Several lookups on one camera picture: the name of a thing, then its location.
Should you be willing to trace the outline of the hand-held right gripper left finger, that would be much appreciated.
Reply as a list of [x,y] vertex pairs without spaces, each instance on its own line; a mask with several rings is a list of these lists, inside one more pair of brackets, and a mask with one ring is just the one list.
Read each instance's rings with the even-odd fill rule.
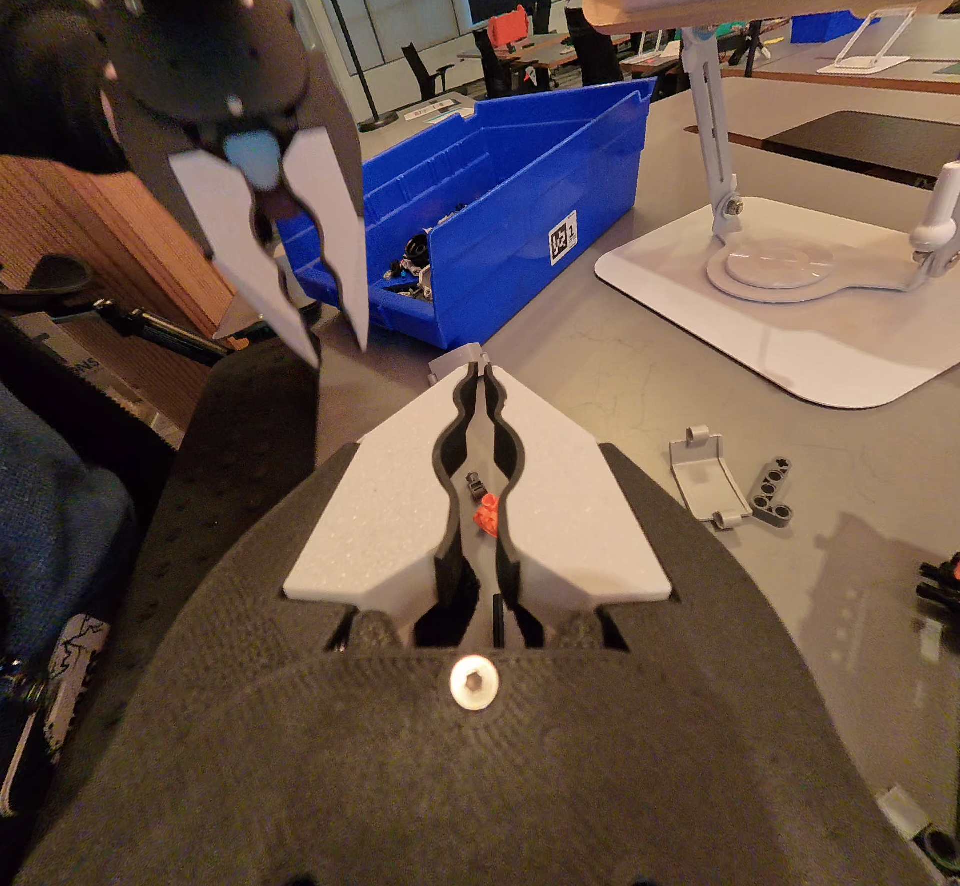
[[287,598],[390,618],[418,645],[460,643],[480,584],[454,476],[468,459],[479,365],[455,369],[367,433],[283,582]]

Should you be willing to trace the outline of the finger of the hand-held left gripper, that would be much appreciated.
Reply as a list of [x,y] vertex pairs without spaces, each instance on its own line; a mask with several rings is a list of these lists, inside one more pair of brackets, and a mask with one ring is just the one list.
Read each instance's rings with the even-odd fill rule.
[[313,219],[323,261],[338,284],[340,309],[366,352],[370,301],[366,224],[354,206],[329,132],[323,127],[294,134],[282,159],[287,191]]
[[281,270],[256,236],[254,194],[241,170],[205,150],[175,153],[171,169],[212,252],[217,269],[286,346],[312,369],[319,356],[287,297]]

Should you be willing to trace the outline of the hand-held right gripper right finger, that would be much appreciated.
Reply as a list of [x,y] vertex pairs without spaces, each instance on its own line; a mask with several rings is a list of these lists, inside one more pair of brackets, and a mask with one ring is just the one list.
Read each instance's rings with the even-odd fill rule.
[[525,645],[575,614],[670,598],[671,581],[598,441],[503,368],[484,374],[506,477],[496,575]]

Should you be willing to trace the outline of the pile of toy building pieces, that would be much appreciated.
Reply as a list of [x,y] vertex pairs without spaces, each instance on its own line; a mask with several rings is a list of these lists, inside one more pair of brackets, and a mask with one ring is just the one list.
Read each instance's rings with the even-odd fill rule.
[[434,302],[430,236],[440,226],[458,216],[467,204],[461,202],[432,226],[427,226],[411,236],[400,258],[394,259],[375,287],[405,296],[426,304]]

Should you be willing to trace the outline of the blue tagged storage bin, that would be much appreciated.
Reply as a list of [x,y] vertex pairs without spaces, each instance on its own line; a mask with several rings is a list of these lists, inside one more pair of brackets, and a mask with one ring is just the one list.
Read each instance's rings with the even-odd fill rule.
[[[484,100],[363,164],[369,322],[443,350],[484,343],[634,206],[655,82]],[[375,287],[430,236],[434,302]]]

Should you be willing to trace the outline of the toy brick robot model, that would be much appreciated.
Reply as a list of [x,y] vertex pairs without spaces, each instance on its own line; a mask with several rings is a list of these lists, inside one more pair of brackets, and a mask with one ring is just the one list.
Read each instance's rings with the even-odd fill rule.
[[933,686],[918,679],[916,702],[945,717],[933,746],[939,760],[924,753],[922,765],[945,783],[947,813],[938,821],[902,784],[876,795],[886,820],[917,856],[934,884],[959,883],[958,785],[958,553],[939,564],[921,562],[915,594],[919,612],[918,644],[921,670],[935,672]]

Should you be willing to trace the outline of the person's left forearm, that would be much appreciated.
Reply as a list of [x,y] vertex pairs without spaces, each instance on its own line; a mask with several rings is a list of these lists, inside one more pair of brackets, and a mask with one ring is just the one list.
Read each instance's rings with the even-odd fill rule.
[[1,154],[127,172],[105,113],[107,51],[87,0],[1,0]]

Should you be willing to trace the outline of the wooden cabinet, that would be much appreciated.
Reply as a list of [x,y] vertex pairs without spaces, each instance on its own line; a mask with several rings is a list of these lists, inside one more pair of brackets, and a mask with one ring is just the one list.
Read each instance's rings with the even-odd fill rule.
[[[44,255],[77,256],[102,297],[143,307],[211,338],[234,288],[131,173],[92,176],[41,160],[1,160],[2,281],[26,284]],[[117,336],[97,317],[68,328],[176,424],[187,424],[210,370],[139,338]]]

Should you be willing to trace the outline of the black metal rod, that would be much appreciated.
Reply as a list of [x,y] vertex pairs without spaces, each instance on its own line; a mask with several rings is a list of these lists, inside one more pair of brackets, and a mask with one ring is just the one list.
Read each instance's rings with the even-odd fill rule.
[[199,365],[214,367],[234,352],[142,308],[126,310],[112,300],[98,300],[92,311],[120,336],[142,339]]

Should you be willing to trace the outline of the light grey curved panel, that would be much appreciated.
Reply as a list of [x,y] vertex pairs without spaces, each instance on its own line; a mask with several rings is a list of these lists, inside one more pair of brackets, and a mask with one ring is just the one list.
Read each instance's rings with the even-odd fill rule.
[[705,425],[689,426],[682,440],[670,443],[669,460],[683,501],[696,520],[726,531],[753,515],[727,467],[722,435]]

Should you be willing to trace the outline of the black pole lamp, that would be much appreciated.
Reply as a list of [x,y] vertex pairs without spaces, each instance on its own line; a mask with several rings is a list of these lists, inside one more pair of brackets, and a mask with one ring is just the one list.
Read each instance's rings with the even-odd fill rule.
[[340,1],[339,0],[329,0],[329,1],[330,1],[331,8],[334,12],[334,15],[336,16],[337,23],[341,29],[344,44],[346,46],[346,49],[348,50],[347,52],[349,53],[349,56],[353,63],[355,74],[359,80],[360,86],[366,97],[366,102],[369,105],[368,107],[370,111],[370,116],[358,122],[359,132],[362,134],[367,134],[367,133],[372,133],[374,131],[378,131],[380,129],[386,128],[396,123],[399,120],[398,119],[399,116],[395,111],[380,112],[378,110],[378,106],[375,101],[374,94],[372,93],[373,91],[371,90],[371,87],[366,78],[363,64],[361,63],[360,58],[358,56],[358,53],[353,41],[354,39],[352,38],[352,33],[350,31],[349,25],[347,24],[346,18],[343,15],[344,12],[342,10]]

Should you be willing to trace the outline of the black office chair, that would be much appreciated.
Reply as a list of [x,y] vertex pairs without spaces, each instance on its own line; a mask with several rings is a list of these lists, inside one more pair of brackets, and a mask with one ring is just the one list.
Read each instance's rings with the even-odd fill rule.
[[486,99],[494,100],[516,95],[521,91],[517,80],[517,64],[513,60],[505,60],[498,56],[486,30],[486,28],[478,28],[473,31],[474,42],[483,68]]
[[421,101],[435,100],[449,92],[448,73],[455,64],[444,64],[431,71],[428,69],[414,43],[401,48],[404,59],[409,65],[419,89]]

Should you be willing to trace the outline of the grey square panel piece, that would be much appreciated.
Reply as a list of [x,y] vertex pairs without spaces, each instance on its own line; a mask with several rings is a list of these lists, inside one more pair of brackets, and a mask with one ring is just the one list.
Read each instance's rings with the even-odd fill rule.
[[429,361],[428,384],[434,386],[461,367],[472,363],[478,364],[479,372],[483,373],[486,366],[491,364],[490,362],[490,357],[481,344],[466,343]]

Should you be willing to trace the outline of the dark grey angled beam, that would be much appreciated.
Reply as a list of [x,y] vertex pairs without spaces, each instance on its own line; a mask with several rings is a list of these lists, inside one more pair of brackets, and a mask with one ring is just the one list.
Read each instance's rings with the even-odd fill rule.
[[791,461],[786,457],[774,457],[762,467],[747,494],[751,515],[777,529],[786,529],[794,516],[793,510],[784,501],[784,489],[791,466]]

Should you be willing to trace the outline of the white tablet stand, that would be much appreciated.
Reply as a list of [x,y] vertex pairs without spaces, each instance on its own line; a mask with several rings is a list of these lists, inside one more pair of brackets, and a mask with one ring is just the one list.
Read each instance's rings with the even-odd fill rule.
[[[890,52],[894,44],[910,26],[917,15],[917,6],[896,6],[877,9],[863,18],[858,29],[846,42],[836,58],[829,64],[817,69],[819,75],[866,77],[879,74],[910,61],[908,55],[894,55]],[[853,54],[855,45],[875,20],[894,17],[899,25],[882,47],[872,54]]]
[[941,9],[951,0],[582,0],[598,31],[681,30],[708,205],[601,256],[609,286],[802,400],[892,402],[958,364],[943,332],[958,288],[958,160],[910,234],[762,197],[738,178],[715,28],[840,7]]

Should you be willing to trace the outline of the black white printed cloth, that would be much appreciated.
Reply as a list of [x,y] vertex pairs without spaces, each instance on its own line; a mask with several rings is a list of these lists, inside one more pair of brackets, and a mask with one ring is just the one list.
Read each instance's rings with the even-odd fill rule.
[[110,630],[80,613],[66,622],[44,667],[2,661],[2,819],[42,804]]

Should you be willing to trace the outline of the black desk mat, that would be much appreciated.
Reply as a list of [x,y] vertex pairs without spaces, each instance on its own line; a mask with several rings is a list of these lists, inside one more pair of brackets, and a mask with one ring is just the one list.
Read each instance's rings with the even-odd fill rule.
[[959,126],[936,120],[840,111],[766,137],[760,148],[893,183],[933,189],[958,160]]

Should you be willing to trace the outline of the metal bracket plate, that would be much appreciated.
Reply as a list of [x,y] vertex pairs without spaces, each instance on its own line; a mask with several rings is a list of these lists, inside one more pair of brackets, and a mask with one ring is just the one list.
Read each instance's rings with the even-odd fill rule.
[[[322,304],[312,300],[299,289],[291,292],[289,296],[285,295],[284,299],[293,304],[294,308],[310,324],[316,323],[322,313]],[[270,336],[274,335],[263,315],[239,292],[236,292],[228,303],[211,338],[216,342],[225,344],[229,339],[244,338],[251,332],[257,332],[258,329],[261,331],[266,329]]]

